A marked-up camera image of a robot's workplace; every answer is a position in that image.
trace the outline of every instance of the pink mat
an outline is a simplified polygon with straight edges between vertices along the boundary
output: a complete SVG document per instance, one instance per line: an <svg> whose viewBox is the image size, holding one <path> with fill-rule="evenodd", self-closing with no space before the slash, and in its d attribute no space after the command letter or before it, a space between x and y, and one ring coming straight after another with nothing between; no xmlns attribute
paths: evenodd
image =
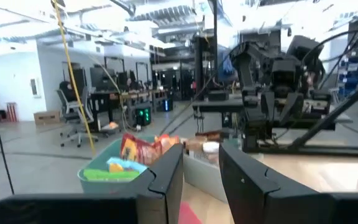
<svg viewBox="0 0 358 224"><path fill-rule="evenodd" d="M201 224L201 221L186 202L180 204L178 224Z"/></svg>

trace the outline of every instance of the wooden table surface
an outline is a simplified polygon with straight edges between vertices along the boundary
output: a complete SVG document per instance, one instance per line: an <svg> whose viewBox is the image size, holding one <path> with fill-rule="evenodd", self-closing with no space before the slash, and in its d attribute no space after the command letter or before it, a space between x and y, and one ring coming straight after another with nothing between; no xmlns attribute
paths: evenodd
<svg viewBox="0 0 358 224"><path fill-rule="evenodd" d="M318 192L358 192L358 158L329 156L255 155L259 161ZM234 223L229 205L183 184L188 202L202 223Z"/></svg>

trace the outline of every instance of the teal plastic bin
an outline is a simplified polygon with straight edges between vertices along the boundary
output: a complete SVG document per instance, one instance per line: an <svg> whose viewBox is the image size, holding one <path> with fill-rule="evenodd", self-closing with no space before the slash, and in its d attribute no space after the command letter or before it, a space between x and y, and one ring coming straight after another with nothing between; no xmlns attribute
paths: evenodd
<svg viewBox="0 0 358 224"><path fill-rule="evenodd" d="M154 137L137 136L147 142L154 142ZM80 179L82 189L86 194L111 194L123 188L128 182L119 181L89 181L84 177L85 169L100 169L108 170L107 161L111 157L119 157L122 139L117 139L112 142L105 150L97 155L89 164L78 171L78 178Z"/></svg>

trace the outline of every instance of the cardboard box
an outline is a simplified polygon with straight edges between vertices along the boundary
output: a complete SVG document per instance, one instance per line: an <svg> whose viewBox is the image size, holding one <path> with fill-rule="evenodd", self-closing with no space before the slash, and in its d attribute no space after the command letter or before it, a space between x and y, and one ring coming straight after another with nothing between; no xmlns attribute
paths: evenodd
<svg viewBox="0 0 358 224"><path fill-rule="evenodd" d="M45 111L34 113L36 125L58 124L60 123L60 111Z"/></svg>

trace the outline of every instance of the office chair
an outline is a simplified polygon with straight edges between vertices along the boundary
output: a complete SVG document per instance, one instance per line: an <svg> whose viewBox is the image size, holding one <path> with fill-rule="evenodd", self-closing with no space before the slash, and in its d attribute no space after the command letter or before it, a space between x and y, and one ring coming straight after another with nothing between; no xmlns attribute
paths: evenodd
<svg viewBox="0 0 358 224"><path fill-rule="evenodd" d="M59 96L60 102L62 103L62 116L66 123L79 123L80 117L76 112L76 108L78 107L78 102L68 102L62 90L56 90L57 95ZM69 138L71 134L76 134L77 129L71 127L69 132L66 133Z"/></svg>
<svg viewBox="0 0 358 224"><path fill-rule="evenodd" d="M77 106L75 108L75 111L77 112L78 116L80 117L80 124L72 124L76 129L77 129L77 133L70 136L69 138L66 138L62 141L62 143L60 144L61 147L63 147L65 145L65 142L68 142L68 141L73 141L73 140L78 140L78 144L77 144L77 147L81 147L81 143L82 143L82 139L83 138L87 138L88 135L86 133L86 129L85 129L85 123L92 123L94 120L93 120L93 117L92 117L92 114L90 112L90 106L88 104L88 88L87 87L84 87L83 91L82 91L82 95L81 95L81 102L82 104L84 105L84 112L85 112L85 116L86 116L86 120L84 120L84 118L82 117L82 114L81 114L81 110L80 110L80 107ZM91 135L92 139L94 139L95 142L98 142L99 139L97 136L94 136L94 135Z"/></svg>

